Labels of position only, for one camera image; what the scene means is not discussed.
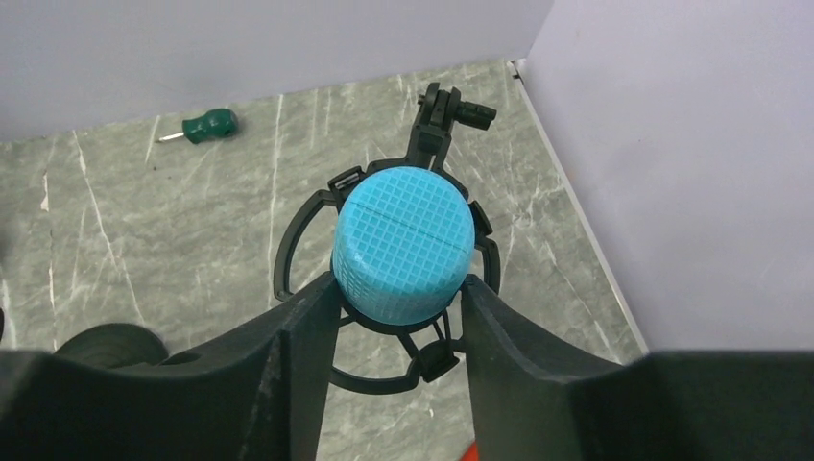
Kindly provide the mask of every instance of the green handle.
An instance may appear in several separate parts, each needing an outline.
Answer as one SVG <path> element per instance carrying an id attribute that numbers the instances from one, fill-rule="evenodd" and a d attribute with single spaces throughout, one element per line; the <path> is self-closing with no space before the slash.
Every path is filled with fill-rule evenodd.
<path id="1" fill-rule="evenodd" d="M 224 139 L 237 134 L 237 115 L 229 109 L 212 109 L 198 118 L 183 120 L 180 126 L 193 144 Z"/>

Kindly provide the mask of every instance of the white edge strip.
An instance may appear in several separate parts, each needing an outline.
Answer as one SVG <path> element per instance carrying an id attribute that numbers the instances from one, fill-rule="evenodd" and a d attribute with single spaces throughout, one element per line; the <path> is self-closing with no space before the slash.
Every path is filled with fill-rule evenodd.
<path id="1" fill-rule="evenodd" d="M 513 75 L 519 75 L 522 77 L 519 69 L 517 68 L 513 61 L 506 61 L 506 64 L 509 66 L 509 70 L 512 72 Z M 568 197 L 571 199 L 571 204 L 574 205 L 574 209 L 577 212 L 577 216 L 579 216 L 580 218 L 580 222 L 583 225 L 583 229 L 585 229 L 587 238 L 590 241 L 590 245 L 591 247 L 593 247 L 593 251 L 596 253 L 596 257 L 599 259 L 599 264 L 602 266 L 602 270 L 605 272 L 605 276 L 608 278 L 610 289 L 613 290 L 613 295 L 616 297 L 616 301 L 619 303 L 619 307 L 621 307 L 622 309 L 622 313 L 624 314 L 625 320 L 627 320 L 628 325 L 630 326 L 635 341 L 638 344 L 641 351 L 647 353 L 649 351 L 649 348 L 647 347 L 647 344 L 644 342 L 644 337 L 641 335 L 641 330 L 638 328 L 638 324 L 635 321 L 633 313 L 628 307 L 628 302 L 625 300 L 625 297 L 622 294 L 622 290 L 619 287 L 619 283 L 616 281 L 616 277 L 613 276 L 613 272 L 611 271 L 611 267 L 608 264 L 608 260 L 605 258 L 605 254 L 599 247 L 599 241 L 597 241 L 596 235 L 593 233 L 593 229 L 590 227 L 590 223 L 587 220 L 582 205 L 580 205 L 580 201 L 577 200 L 577 194 L 574 192 L 574 187 L 571 185 L 571 181 L 565 174 L 565 170 L 563 169 L 563 165 L 560 163 L 560 159 L 557 157 L 557 153 L 554 152 L 554 146 L 551 145 L 551 140 L 548 138 L 548 134 L 545 133 L 545 129 L 542 127 L 542 122 L 540 122 L 539 116 L 537 115 L 537 111 L 532 105 L 531 99 L 529 99 L 529 94 L 526 92 L 526 87 L 523 85 L 522 80 L 514 79 L 514 81 L 517 90 L 520 92 L 523 101 L 525 101 L 526 103 L 526 107 L 528 108 L 529 112 L 531 112 L 532 118 L 534 118 L 535 124 L 537 125 L 537 130 L 539 132 L 539 137 L 542 138 L 542 143 L 545 145 L 545 150 L 548 151 L 548 155 L 551 157 L 551 161 L 554 163 L 554 167 L 557 168 L 557 172 L 563 179 L 565 191 L 568 193 Z"/>

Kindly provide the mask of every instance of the blue cylinder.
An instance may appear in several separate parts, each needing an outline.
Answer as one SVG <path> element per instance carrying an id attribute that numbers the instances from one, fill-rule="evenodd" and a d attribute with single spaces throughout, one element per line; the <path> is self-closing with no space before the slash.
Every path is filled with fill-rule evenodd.
<path id="1" fill-rule="evenodd" d="M 467 276 L 475 227 L 450 182 L 415 167 L 364 179 L 339 213 L 331 256 L 348 302 L 376 322 L 407 326 L 441 313 Z"/>

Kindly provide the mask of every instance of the screwdriver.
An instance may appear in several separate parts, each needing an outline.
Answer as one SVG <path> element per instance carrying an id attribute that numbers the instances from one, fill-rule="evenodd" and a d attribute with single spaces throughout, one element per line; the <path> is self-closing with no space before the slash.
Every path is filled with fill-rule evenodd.
<path id="1" fill-rule="evenodd" d="M 180 137 L 198 144 L 212 139 L 224 139 L 237 134 L 237 115 L 230 109 L 212 109 L 204 115 L 180 122 L 180 133 L 169 134 L 156 139 L 167 142 Z"/>

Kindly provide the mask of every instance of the marble tabletop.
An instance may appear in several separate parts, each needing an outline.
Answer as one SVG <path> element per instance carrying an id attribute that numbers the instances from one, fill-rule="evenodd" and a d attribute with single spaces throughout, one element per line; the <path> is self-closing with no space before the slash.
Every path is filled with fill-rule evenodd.
<path id="1" fill-rule="evenodd" d="M 501 298 L 566 341 L 610 360 L 641 352 L 563 178 L 504 61 L 335 85 L 229 106 L 242 132 L 155 144 L 200 111 L 0 145 L 6 331 L 0 347 L 53 351 L 107 322 L 156 332 L 171 352 L 277 304 L 272 268 L 288 222 L 333 176 L 403 156 L 431 82 L 497 109 L 486 132 L 458 126 L 446 169 L 490 216 Z M 292 275 L 328 269 L 333 209 L 317 216 Z M 477 264 L 473 272 L 479 273 Z M 450 308 L 460 333 L 457 302 Z M 416 335 L 419 345 L 430 336 Z M 394 337 L 341 330 L 335 363 L 361 376 L 403 374 Z M 473 438 L 464 366 L 395 396 L 332 387 L 319 459 L 453 460 Z"/>

